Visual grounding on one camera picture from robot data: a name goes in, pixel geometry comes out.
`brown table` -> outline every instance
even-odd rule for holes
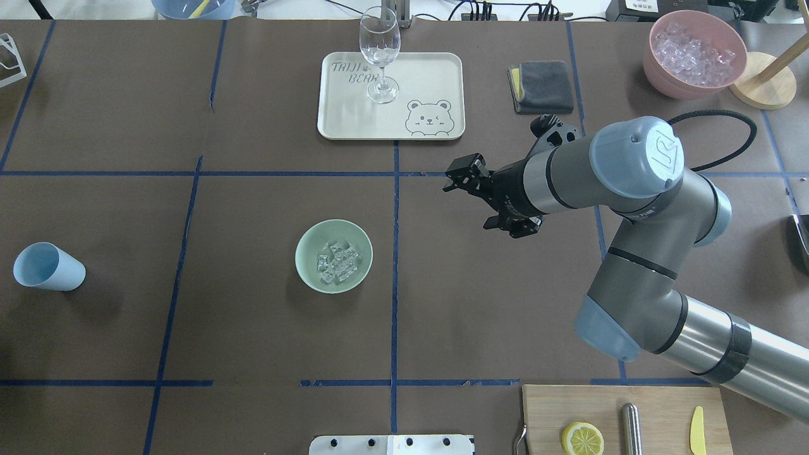
[[[786,217],[809,211],[805,84],[766,114],[729,91],[674,101],[642,73],[646,24],[417,19],[405,51],[464,63],[464,135],[332,142],[316,130],[320,63],[355,50],[357,27],[0,22],[30,74],[0,91],[0,453],[303,454],[316,435],[391,432],[473,434],[478,453],[508,453],[521,384],[700,385],[574,334],[617,227],[608,210],[553,215],[517,241],[481,229],[482,202],[441,192],[456,157],[524,157],[533,117],[514,114],[506,68],[529,60],[571,65],[578,103],[563,120],[589,134],[698,108],[757,122],[753,146],[707,173],[734,220],[678,289],[809,345],[809,278],[786,247]],[[742,33],[778,54],[803,26]],[[793,64],[799,81],[807,65]],[[724,119],[676,130],[691,166],[746,137]],[[293,263],[329,218],[364,227],[375,249],[365,282],[337,296]],[[16,254],[40,240],[86,265],[78,290],[14,282]],[[737,455],[809,446],[804,424],[722,396]]]

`wooden cutting board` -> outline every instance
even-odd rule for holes
[[[708,455],[733,455],[718,388],[629,385],[524,385],[528,453],[564,455],[561,433],[565,427],[589,422],[604,436],[604,455],[621,455],[621,407],[626,402],[638,408],[644,453],[691,455],[688,434],[698,405],[705,410]]]

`gray cloth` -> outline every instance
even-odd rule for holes
[[[513,79],[513,69],[519,68],[519,81]],[[523,62],[510,66],[508,77],[514,110],[522,114],[572,113],[573,92],[565,62]],[[515,83],[523,89],[519,96]]]

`yellow utensil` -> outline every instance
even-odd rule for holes
[[[194,10],[194,12],[191,13],[191,15],[188,18],[189,19],[196,19],[196,18],[200,17],[200,15],[202,15],[202,12],[205,10],[205,7],[208,6],[208,3],[210,3],[210,0],[202,0],[202,3],[200,3],[200,6],[197,6],[197,9]]]
[[[691,418],[691,451],[694,455],[705,455],[705,421],[702,417],[702,406],[694,408]]]

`lemon slice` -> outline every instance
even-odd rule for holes
[[[591,423],[573,422],[562,432],[561,446],[567,455],[601,455],[604,437]]]

